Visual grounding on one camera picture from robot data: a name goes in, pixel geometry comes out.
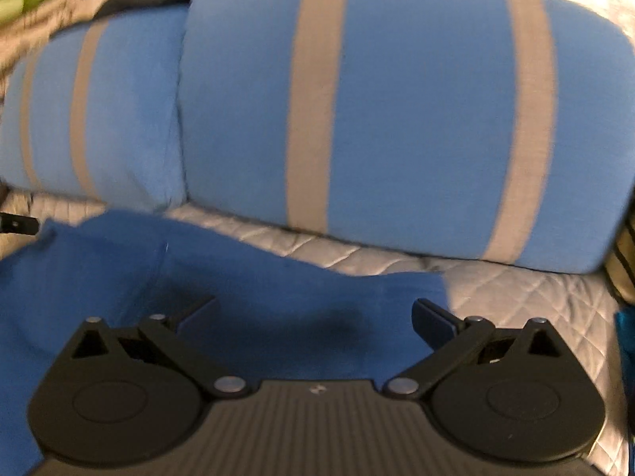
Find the blue fleece zip jacket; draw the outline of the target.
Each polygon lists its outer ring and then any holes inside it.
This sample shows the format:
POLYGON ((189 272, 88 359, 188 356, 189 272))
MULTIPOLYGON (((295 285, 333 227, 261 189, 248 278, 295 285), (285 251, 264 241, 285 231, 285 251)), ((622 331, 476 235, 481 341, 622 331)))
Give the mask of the blue fleece zip jacket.
POLYGON ((148 214, 47 221, 1 262, 2 473, 40 461, 27 406, 88 317, 130 327, 184 314, 183 340, 248 382, 382 385, 429 354, 411 324, 422 298, 446 306, 440 275, 344 275, 148 214))

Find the grey quilted bedspread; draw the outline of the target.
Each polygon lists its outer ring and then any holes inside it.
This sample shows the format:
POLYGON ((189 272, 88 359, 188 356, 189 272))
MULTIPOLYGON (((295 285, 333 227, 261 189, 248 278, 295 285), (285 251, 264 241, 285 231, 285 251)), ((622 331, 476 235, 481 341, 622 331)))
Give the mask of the grey quilted bedspread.
POLYGON ((607 475, 629 473, 626 399, 615 327, 621 306, 603 273, 543 273, 481 261, 409 256, 250 223, 191 204, 168 215, 349 275, 443 273, 450 307, 459 316, 481 315, 508 328, 520 327, 535 316, 549 319, 605 400, 606 423, 591 451, 593 463, 607 475))

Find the blue pillow near green sheet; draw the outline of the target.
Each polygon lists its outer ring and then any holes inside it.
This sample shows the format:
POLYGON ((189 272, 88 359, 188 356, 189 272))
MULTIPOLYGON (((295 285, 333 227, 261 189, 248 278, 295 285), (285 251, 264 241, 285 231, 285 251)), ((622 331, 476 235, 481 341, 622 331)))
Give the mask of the blue pillow near green sheet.
POLYGON ((2 182, 141 211, 183 203, 186 14, 168 6, 100 19, 21 59, 1 118, 2 182))

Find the cream fringed throw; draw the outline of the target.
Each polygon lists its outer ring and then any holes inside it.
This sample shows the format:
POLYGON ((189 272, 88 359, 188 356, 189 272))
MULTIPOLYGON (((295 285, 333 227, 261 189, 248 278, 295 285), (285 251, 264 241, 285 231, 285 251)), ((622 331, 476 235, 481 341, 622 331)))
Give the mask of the cream fringed throw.
POLYGON ((17 62, 59 30, 87 18, 84 0, 47 0, 1 28, 1 99, 17 62))

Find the blue pillow near teddy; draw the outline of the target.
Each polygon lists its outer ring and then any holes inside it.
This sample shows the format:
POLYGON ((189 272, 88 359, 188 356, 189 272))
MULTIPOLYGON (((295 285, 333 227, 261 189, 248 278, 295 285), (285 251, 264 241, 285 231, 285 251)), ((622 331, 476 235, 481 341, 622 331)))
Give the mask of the blue pillow near teddy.
POLYGON ((585 273, 634 185, 634 52, 566 0, 192 0, 187 190, 353 243, 585 273))

